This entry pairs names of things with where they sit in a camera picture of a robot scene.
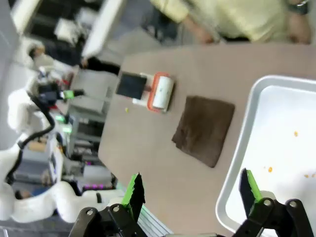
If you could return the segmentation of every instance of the metal tray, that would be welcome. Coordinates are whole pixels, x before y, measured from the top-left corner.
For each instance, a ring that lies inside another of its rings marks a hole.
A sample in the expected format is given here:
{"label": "metal tray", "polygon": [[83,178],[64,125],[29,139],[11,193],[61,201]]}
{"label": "metal tray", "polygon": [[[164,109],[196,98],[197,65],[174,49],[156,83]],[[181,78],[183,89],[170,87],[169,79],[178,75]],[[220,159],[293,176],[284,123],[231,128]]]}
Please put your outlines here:
{"label": "metal tray", "polygon": [[[246,219],[238,191],[245,167],[264,197],[275,196],[280,203],[300,199],[316,234],[316,81],[271,75],[253,85],[216,203],[217,219],[232,232]],[[262,236],[276,234],[265,230]]]}

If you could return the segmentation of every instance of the beige table surface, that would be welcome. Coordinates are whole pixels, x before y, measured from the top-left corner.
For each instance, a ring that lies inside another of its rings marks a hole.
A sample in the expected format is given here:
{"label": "beige table surface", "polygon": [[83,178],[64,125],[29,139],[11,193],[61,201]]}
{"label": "beige table surface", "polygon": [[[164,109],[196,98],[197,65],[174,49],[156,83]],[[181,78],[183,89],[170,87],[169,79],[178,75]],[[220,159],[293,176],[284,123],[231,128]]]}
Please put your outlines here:
{"label": "beige table surface", "polygon": [[[268,74],[316,78],[316,48],[305,45],[244,44],[192,46],[126,57],[122,70],[168,72],[176,88],[167,114],[155,114],[115,95],[103,130],[99,158],[127,186],[140,172],[145,206],[175,233],[231,233],[215,216],[237,144],[253,83]],[[171,142],[187,95],[235,104],[235,114],[215,168],[184,154]]]}

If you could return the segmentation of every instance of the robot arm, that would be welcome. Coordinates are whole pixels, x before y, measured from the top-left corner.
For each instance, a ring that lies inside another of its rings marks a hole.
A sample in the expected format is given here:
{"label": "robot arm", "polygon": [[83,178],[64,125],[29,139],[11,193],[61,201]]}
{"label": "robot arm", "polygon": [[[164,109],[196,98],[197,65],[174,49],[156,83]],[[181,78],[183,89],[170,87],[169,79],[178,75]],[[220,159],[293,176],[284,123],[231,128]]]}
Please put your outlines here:
{"label": "robot arm", "polygon": [[[242,196],[252,194],[240,192]],[[264,229],[275,230],[278,237],[314,237],[302,202],[290,199],[285,204],[275,199],[263,197],[252,202],[246,220],[232,237],[258,237]],[[102,211],[84,208],[76,220],[69,237],[147,237],[137,224],[135,215],[131,216],[126,206],[114,204]],[[165,237],[224,237],[218,234],[166,235]]]}
{"label": "robot arm", "polygon": [[15,198],[10,184],[13,183],[13,173],[21,163],[23,149],[30,141],[51,132],[55,127],[49,107],[67,95],[72,98],[84,94],[82,90],[61,91],[56,82],[43,79],[32,78],[25,88],[12,92],[8,98],[8,123],[20,133],[20,137],[11,148],[0,151],[0,220],[12,218],[27,223],[45,219],[57,209],[64,221],[72,223],[84,207],[93,206],[102,210],[110,199],[123,197],[120,190],[100,191],[98,195],[96,191],[87,191],[78,197],[70,184],[57,182],[41,195],[22,200]]}

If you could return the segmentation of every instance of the brown cloth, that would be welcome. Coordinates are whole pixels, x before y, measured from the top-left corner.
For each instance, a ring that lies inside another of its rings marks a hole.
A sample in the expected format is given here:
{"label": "brown cloth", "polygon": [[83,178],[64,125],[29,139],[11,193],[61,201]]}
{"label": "brown cloth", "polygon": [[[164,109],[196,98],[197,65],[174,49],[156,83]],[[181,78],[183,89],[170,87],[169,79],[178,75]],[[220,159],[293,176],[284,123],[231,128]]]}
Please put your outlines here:
{"label": "brown cloth", "polygon": [[231,103],[188,96],[172,141],[183,152],[214,168],[234,110],[235,106]]}

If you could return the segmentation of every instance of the person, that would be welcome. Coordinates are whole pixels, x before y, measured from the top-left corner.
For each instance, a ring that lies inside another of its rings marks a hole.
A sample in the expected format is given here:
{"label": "person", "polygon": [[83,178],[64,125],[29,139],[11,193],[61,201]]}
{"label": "person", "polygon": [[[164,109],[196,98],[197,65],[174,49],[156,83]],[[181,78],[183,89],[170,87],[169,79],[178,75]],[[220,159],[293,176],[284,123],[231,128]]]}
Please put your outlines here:
{"label": "person", "polygon": [[17,190],[14,195],[18,200],[35,197],[42,193],[45,193],[51,186],[51,178],[49,175],[49,170],[45,169],[41,174],[41,184],[42,187],[34,189],[32,192],[27,190]]}
{"label": "person", "polygon": [[81,54],[76,48],[63,42],[47,42],[43,45],[32,44],[28,49],[28,55],[35,64],[41,66],[53,65],[53,60],[57,60],[70,66],[79,65],[82,69],[105,71],[115,75],[118,75],[120,71],[119,65],[102,62],[96,57],[81,58]]}
{"label": "person", "polygon": [[200,43],[246,39],[309,44],[308,0],[150,0]]}

